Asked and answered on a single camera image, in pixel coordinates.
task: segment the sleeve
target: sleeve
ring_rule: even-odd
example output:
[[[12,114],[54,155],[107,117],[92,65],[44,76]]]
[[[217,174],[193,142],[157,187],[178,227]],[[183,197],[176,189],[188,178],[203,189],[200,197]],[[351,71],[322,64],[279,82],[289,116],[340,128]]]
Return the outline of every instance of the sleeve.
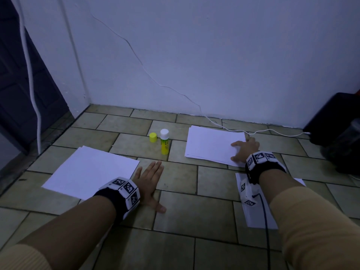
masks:
[[[360,227],[307,187],[270,203],[285,259],[297,270],[360,269]]]
[[[25,244],[16,244],[0,253],[1,270],[52,270],[47,259],[38,250]]]

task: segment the hand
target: hand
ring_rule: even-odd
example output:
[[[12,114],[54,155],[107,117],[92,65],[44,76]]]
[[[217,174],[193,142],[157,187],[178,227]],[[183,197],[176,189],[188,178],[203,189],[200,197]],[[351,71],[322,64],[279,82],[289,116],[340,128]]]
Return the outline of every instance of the hand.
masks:
[[[154,161],[141,174],[142,169],[142,167],[137,168],[133,178],[133,182],[137,185],[140,191],[140,201],[142,204],[152,207],[157,212],[165,213],[166,207],[159,204],[159,202],[152,196],[156,189],[156,185],[159,182],[162,171],[164,170],[164,166],[161,166],[161,161],[158,161],[157,163]]]
[[[246,159],[259,150],[260,143],[255,141],[254,137],[246,138],[246,142],[243,141],[236,141],[231,144],[234,146],[240,146],[240,151],[231,158],[234,162],[246,162]]]

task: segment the white cap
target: white cap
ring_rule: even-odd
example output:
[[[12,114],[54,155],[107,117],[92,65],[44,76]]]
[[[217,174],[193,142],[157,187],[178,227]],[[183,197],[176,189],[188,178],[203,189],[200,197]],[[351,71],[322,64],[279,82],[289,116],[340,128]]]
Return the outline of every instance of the white cap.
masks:
[[[169,139],[169,130],[167,130],[167,129],[162,129],[162,130],[160,131],[160,138],[161,138],[162,140]]]

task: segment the yellow glue stick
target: yellow glue stick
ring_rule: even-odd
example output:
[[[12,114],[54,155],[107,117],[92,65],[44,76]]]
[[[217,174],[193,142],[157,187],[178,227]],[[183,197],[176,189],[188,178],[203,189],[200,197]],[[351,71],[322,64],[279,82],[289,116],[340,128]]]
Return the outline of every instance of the yellow glue stick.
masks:
[[[161,140],[161,153],[164,155],[169,154],[169,130],[162,129],[160,131]]]

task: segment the sheet of paper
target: sheet of paper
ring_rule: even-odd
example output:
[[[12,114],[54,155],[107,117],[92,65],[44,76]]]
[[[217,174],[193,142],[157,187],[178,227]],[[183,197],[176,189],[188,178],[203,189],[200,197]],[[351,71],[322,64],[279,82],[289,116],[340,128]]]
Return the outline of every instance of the sheet of paper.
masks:
[[[241,191],[241,181],[245,179],[247,175],[245,173],[236,173],[236,182],[238,185],[239,193]],[[294,178],[296,181],[300,182],[305,186],[305,183],[302,179]],[[265,212],[266,212],[266,218],[268,221],[268,229],[277,229],[278,226],[272,216],[272,213],[270,211],[268,202],[265,199],[265,196],[263,194],[263,191],[260,191],[260,194],[262,196],[262,200],[264,202]],[[244,215],[246,219],[246,225],[248,227],[254,227],[254,228],[265,228],[265,218],[264,218],[264,212],[263,212],[263,206],[261,204],[260,197],[257,196],[255,200],[258,201],[257,207],[249,207],[245,204],[242,204]]]
[[[245,164],[238,164],[230,159],[239,151],[239,147],[231,146],[235,141],[245,142],[245,134],[191,126],[187,136],[185,156],[244,167]]]
[[[83,146],[54,172],[43,188],[86,200],[116,177],[130,179],[138,163],[138,160]]]

